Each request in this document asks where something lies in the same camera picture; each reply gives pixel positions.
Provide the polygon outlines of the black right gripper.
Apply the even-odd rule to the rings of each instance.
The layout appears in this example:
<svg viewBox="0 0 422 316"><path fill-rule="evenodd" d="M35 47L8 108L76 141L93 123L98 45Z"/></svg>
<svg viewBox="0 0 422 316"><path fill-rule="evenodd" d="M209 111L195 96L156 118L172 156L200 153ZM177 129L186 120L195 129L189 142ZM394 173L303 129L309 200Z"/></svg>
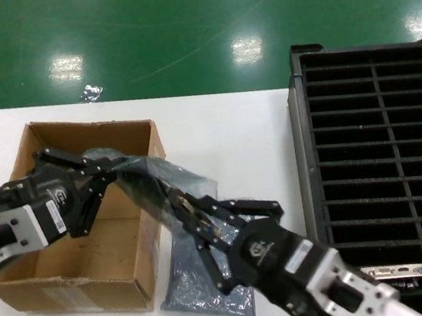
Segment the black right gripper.
<svg viewBox="0 0 422 316"><path fill-rule="evenodd" d="M275 305L312 300L342 287L340 267L326 260L331 248L291 232L275 222L247 224L229 244L207 216L241 226L241 216L268 217L277 222L284 210L272 200L195 199L184 192L169 194L170 206L196 244L214 286L229 295L238 286L256 288ZM224 277L212 248L227 255L230 278Z"/></svg>

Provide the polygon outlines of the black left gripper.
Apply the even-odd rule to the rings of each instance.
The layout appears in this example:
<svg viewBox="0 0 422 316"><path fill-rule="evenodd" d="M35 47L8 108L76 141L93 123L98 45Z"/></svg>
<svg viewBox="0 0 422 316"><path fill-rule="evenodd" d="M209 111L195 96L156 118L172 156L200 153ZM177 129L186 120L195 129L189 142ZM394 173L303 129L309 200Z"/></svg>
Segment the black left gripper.
<svg viewBox="0 0 422 316"><path fill-rule="evenodd" d="M33 159L35 169L28 176L2 186L8 248L49 246L68 233L88 236L109 177L92 177L78 186L72 179L104 172L103 165L51 147L36 151Z"/></svg>

